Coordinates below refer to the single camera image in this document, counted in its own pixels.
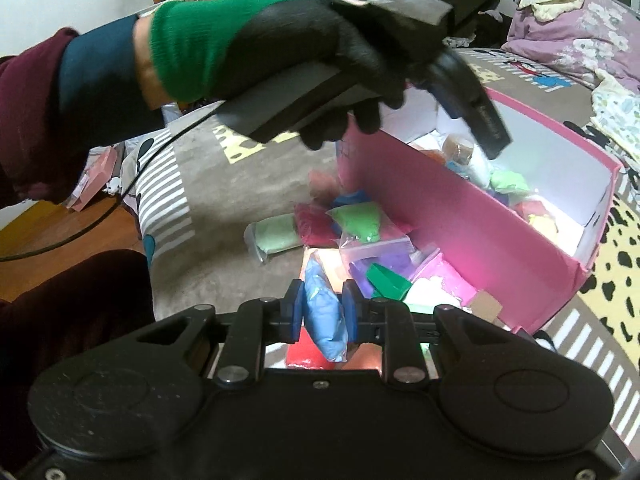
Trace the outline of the person forearm maroon sleeve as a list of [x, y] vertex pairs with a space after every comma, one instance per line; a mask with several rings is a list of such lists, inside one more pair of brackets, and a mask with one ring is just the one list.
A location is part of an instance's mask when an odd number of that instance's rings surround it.
[[91, 32], [62, 28], [1, 60], [1, 203], [64, 202], [89, 152], [163, 128], [143, 99], [134, 15]]

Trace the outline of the black green gloved left hand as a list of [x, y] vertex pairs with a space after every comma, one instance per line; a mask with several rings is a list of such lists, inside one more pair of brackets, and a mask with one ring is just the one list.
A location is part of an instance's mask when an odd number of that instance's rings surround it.
[[149, 46], [160, 84], [181, 102], [232, 100], [304, 63], [354, 76], [375, 96], [301, 128], [303, 144], [318, 150], [340, 140], [351, 120], [377, 132], [380, 107], [404, 104], [407, 73], [398, 47], [366, 33], [322, 0], [171, 1], [152, 15]]

